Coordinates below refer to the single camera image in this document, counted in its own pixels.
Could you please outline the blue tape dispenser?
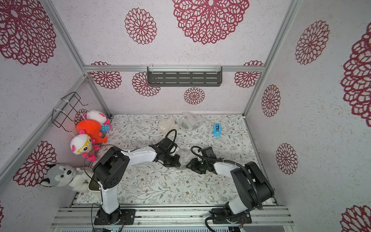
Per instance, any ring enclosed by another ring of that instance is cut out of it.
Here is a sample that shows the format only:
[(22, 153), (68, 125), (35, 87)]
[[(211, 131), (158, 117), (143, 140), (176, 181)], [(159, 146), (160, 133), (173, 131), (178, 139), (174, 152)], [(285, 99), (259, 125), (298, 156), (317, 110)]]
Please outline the blue tape dispenser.
[(221, 125), (219, 123), (214, 124), (213, 135), (215, 137), (220, 137), (221, 136)]

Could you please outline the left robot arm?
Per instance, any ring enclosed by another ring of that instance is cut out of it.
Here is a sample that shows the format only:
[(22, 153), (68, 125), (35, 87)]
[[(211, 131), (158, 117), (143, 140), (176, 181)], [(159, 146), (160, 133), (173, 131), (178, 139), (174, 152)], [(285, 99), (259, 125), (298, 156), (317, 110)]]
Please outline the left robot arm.
[(175, 143), (177, 130), (170, 130), (158, 143), (133, 151), (124, 151), (111, 147), (93, 167), (90, 183), (95, 183), (100, 190), (104, 215), (112, 215), (119, 209), (117, 186), (128, 167), (145, 162), (160, 162), (165, 167), (180, 167)]

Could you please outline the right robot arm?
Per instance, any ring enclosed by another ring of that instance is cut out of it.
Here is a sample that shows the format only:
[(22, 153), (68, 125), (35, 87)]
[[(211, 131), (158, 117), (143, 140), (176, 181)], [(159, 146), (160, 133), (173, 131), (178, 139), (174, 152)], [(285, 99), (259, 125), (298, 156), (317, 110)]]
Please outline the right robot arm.
[(209, 221), (221, 223), (247, 223), (247, 216), (254, 209), (262, 210), (263, 202), (274, 196), (274, 189), (258, 165), (250, 161), (245, 165), (217, 158), (212, 147), (192, 146), (190, 151), (196, 158), (186, 166), (193, 172), (205, 174), (207, 171), (216, 175), (231, 178), (238, 196), (227, 202), (223, 209), (212, 209), (211, 216), (204, 221), (209, 231), (213, 232)]

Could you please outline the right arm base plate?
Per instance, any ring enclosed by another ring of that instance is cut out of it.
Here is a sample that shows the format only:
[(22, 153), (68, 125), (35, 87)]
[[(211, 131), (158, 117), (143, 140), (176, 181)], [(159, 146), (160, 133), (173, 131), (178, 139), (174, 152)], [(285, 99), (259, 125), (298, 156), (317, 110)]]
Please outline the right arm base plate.
[(248, 210), (233, 214), (226, 208), (212, 208), (210, 211), (213, 224), (250, 224), (252, 218)]

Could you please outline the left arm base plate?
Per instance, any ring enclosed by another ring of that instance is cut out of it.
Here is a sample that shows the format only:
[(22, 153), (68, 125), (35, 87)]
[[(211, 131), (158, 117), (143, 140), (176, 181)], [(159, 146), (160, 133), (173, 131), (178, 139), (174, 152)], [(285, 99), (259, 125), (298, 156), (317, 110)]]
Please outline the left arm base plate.
[(100, 208), (94, 218), (93, 225), (132, 225), (135, 219), (135, 209), (116, 209), (107, 214)]

